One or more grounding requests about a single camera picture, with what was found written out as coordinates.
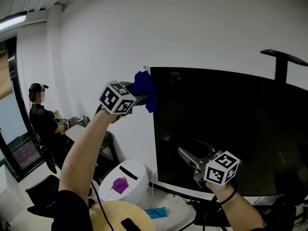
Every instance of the blue cloth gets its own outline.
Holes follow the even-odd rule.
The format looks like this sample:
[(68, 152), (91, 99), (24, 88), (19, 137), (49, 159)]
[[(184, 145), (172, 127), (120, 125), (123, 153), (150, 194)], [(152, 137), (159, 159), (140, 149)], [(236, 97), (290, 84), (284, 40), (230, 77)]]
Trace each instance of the blue cloth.
[(167, 217), (167, 211), (165, 207), (151, 208), (151, 209), (145, 210), (145, 212), (150, 216), (151, 219)]
[(135, 82), (131, 87), (131, 94), (135, 96), (150, 94), (150, 96), (143, 100), (140, 105), (145, 105), (145, 108), (149, 113), (156, 112), (156, 93), (148, 71), (138, 72), (135, 75)]

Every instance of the large monitor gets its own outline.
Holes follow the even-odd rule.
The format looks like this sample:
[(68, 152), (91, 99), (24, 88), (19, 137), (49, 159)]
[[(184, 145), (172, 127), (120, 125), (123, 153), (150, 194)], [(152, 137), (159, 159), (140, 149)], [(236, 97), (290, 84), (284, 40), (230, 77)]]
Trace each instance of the large monitor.
[(275, 80), (226, 71), (152, 67), (157, 93), (154, 130), (158, 180), (210, 192), (179, 155), (197, 158), (209, 146), (241, 162), (235, 177), (243, 195), (272, 195), (308, 181), (308, 91)]

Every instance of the black cap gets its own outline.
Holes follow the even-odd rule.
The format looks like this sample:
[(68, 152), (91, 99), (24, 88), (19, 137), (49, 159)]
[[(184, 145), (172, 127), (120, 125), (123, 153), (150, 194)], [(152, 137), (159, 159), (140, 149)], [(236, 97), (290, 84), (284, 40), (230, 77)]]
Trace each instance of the black cap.
[(48, 87), (45, 85), (41, 85), (39, 83), (33, 83), (31, 87), (29, 88), (29, 93), (43, 92), (45, 91), (45, 88), (48, 88)]

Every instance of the black sleeve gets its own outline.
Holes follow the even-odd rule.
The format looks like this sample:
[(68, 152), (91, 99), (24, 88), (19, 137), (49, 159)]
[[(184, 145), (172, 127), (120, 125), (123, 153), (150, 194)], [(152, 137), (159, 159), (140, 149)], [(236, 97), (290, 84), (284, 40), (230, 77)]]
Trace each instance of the black sleeve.
[(58, 128), (58, 124), (54, 120), (53, 115), (47, 110), (43, 114), (43, 123), (44, 127), (50, 130), (50, 132), (54, 132)]
[(58, 192), (51, 230), (93, 231), (88, 207), (76, 193), (67, 190)]

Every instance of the person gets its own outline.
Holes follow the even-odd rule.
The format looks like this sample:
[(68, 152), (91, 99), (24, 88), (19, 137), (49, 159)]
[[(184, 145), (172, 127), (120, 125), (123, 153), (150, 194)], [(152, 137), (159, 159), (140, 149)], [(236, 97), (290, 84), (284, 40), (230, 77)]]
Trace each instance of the person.
[(43, 146), (46, 147), (48, 157), (53, 156), (59, 168), (62, 168), (67, 155), (67, 145), (61, 136), (65, 130), (63, 124), (58, 125), (51, 111), (41, 105), (45, 100), (46, 85), (33, 83), (29, 89), (29, 99), (32, 102), (29, 118), (34, 131), (38, 134)]
[[(102, 139), (115, 119), (116, 115), (111, 115), (104, 109), (100, 110), (68, 153), (60, 176), (52, 231), (93, 230), (87, 194)], [(230, 185), (219, 187), (209, 183), (208, 186), (220, 202), (233, 192)], [(233, 230), (262, 230), (260, 214), (238, 193), (223, 204), (222, 208)]]

